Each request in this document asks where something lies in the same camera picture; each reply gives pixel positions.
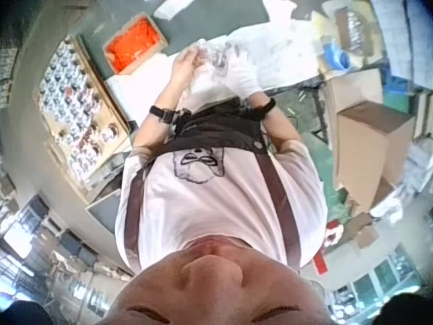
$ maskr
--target blue container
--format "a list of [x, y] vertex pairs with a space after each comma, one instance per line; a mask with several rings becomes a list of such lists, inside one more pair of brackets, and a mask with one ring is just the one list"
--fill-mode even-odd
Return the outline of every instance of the blue container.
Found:
[[350, 69], [350, 59], [346, 52], [340, 49], [335, 43], [323, 46], [325, 59], [332, 70], [347, 72]]

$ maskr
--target hand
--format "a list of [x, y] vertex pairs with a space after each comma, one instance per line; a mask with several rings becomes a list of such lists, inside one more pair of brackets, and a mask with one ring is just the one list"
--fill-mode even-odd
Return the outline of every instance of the hand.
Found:
[[224, 84], [238, 95], [241, 100], [261, 92], [257, 78], [257, 67], [248, 61], [248, 52], [240, 50], [237, 45], [227, 50], [229, 67]]
[[180, 93], [184, 91], [194, 78], [194, 71], [203, 64], [198, 48], [191, 46], [184, 49], [175, 59], [171, 72], [170, 85]]

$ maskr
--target dark apron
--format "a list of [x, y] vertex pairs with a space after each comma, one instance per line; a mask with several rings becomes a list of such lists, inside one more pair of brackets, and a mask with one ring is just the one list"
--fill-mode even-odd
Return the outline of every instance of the dark apron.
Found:
[[277, 170], [268, 154], [263, 139], [259, 117], [253, 110], [243, 109], [239, 99], [234, 99], [192, 116], [185, 115], [178, 121], [174, 138], [158, 148], [131, 182], [127, 215], [124, 226], [124, 247], [131, 269], [138, 274], [139, 223], [144, 199], [144, 180], [155, 160], [168, 152], [196, 148], [237, 148], [254, 153], [260, 171], [271, 195], [283, 234], [288, 265], [298, 269], [300, 265], [300, 241], [292, 207]]

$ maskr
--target cartoon print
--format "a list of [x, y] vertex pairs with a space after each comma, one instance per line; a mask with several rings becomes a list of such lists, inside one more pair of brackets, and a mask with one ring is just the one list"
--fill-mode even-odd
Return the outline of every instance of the cartoon print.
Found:
[[175, 175], [195, 184], [224, 177], [224, 148], [191, 149], [173, 152]]

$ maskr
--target brown cardboard box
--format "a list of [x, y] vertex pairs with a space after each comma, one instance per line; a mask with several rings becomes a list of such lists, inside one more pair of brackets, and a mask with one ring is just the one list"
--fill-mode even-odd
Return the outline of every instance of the brown cardboard box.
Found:
[[379, 238], [379, 234], [373, 225], [366, 225], [355, 237], [359, 249], [367, 248]]
[[334, 157], [334, 187], [340, 188], [338, 180], [338, 120], [337, 114], [366, 100], [383, 103], [382, 82], [378, 69], [365, 70], [333, 78], [323, 88], [325, 109], [329, 117], [330, 141]]
[[368, 212], [401, 180], [415, 119], [366, 101], [337, 120], [338, 180]]
[[373, 225], [373, 218], [368, 213], [353, 217], [344, 225], [342, 242], [354, 240], [360, 249], [370, 246], [379, 238]]

